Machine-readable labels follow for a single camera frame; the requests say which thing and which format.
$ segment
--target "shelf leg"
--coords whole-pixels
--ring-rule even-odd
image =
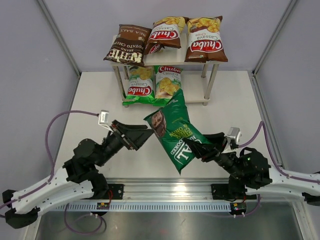
[[[118,82],[118,86],[119,86],[119,90],[120,90],[122,101],[124,101],[126,99],[126,92],[125,92],[125,89],[124,89],[124,85],[122,83],[119,67],[114,66],[113,67],[113,71],[114,71],[114,74],[115,74],[116,81]]]
[[[128,74],[127,66],[123,66],[123,69],[124,69],[124,79],[128,80],[129,79],[129,74]]]
[[[208,64],[203,65],[201,77],[204,79],[207,77]]]
[[[218,68],[219,68],[219,64],[214,64],[213,67],[212,67],[209,83],[208,83],[208,86],[206,87],[206,91],[205,91],[205,94],[204,94],[204,99],[205,100],[209,100],[209,98],[210,98],[210,93],[211,93],[212,87],[213,87],[215,79],[216,79]]]

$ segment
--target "green bag held by grippers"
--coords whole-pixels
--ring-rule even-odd
[[[166,106],[146,116],[144,120],[154,130],[179,174],[195,157],[183,138],[210,144],[190,123],[184,93],[181,88],[173,95]]]

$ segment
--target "green chip bag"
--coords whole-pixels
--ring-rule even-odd
[[[165,106],[181,88],[182,69],[174,66],[154,66],[155,97],[154,106]]]
[[[155,100],[154,79],[152,66],[131,66],[129,68],[129,88],[122,105],[153,104]]]
[[[195,155],[183,141],[187,138],[203,144],[210,142],[190,123],[184,93],[180,88],[168,104],[144,118],[154,130],[161,145],[179,174]]]

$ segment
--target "white wall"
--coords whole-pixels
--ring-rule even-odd
[[[26,188],[50,173],[46,127],[56,114],[69,108],[77,77],[35,0],[2,2],[0,33],[2,193]],[[57,121],[50,132],[53,155],[65,120]],[[0,233],[2,240],[17,240],[22,231],[0,218]]]
[[[229,63],[252,70],[289,0],[46,0],[81,71],[110,71],[103,58],[119,24],[152,27],[166,16],[223,15],[221,36]]]
[[[320,1],[299,1],[258,83],[289,169],[320,171]],[[320,235],[320,207],[310,206]]]

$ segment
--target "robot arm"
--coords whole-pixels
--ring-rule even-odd
[[[66,161],[54,174],[33,186],[20,191],[6,190],[2,193],[4,203],[17,200],[8,205],[6,222],[15,229],[23,228],[35,222],[51,209],[80,199],[102,199],[109,190],[108,183],[96,166],[102,167],[121,148],[138,150],[154,133],[146,125],[126,125],[116,120],[109,127],[107,137],[102,144],[91,139],[82,140],[73,150],[72,159]],[[24,198],[39,186],[44,187]]]
[[[268,164],[268,159],[254,148],[245,147],[239,157],[236,149],[241,137],[239,128],[232,127],[228,134],[205,135],[211,144],[184,139],[202,162],[215,161],[229,174],[225,188],[216,195],[227,199],[244,199],[247,195],[281,195],[304,199],[308,204],[320,206],[320,174],[288,171]]]

